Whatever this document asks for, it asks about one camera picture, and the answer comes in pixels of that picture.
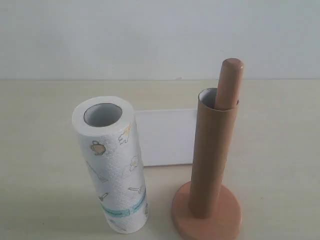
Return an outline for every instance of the white wall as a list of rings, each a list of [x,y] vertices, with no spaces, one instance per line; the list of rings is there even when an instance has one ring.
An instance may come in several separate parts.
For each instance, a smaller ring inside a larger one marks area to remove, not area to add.
[[[1,0],[0,79],[320,78],[318,0]]]

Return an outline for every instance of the round wooden base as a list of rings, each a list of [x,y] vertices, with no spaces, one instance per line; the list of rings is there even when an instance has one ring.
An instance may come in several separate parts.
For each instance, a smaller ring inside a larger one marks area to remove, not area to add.
[[[222,185],[215,213],[194,218],[188,208],[190,183],[180,187],[172,201],[172,219],[180,235],[185,240],[234,240],[242,221],[236,196]]]

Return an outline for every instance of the teal stripe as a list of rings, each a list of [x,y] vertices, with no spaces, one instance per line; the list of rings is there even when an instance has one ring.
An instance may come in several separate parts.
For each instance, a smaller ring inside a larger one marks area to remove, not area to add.
[[[103,206],[102,203],[100,203],[100,204],[101,204],[101,207],[104,210],[104,212],[106,214],[108,214],[109,216],[114,217],[114,218],[123,218],[123,217],[130,216],[130,210],[133,210],[133,212],[135,213],[142,207],[142,205],[143,205],[142,203],[146,199],[146,194],[147,194],[147,191],[144,190],[144,193],[143,193],[143,196],[141,197],[141,199],[135,205],[133,205],[133,207],[128,208],[126,210],[112,210],[112,209],[109,209],[109,208],[106,208],[105,206]]]

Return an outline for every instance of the cardboard tube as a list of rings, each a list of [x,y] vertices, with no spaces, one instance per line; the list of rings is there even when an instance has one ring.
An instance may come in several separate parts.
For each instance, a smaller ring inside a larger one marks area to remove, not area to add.
[[[223,61],[215,96],[214,109],[228,110],[236,107],[243,79],[244,63],[237,58]]]
[[[215,210],[238,109],[237,104],[228,110],[214,109],[216,94],[216,88],[208,88],[198,97],[188,206],[201,219]]]

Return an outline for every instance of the paper towel roll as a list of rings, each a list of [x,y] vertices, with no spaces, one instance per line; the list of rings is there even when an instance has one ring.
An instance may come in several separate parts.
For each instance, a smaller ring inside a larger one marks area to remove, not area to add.
[[[109,226],[139,230],[148,204],[133,107],[116,96],[91,98],[75,108],[72,124]]]

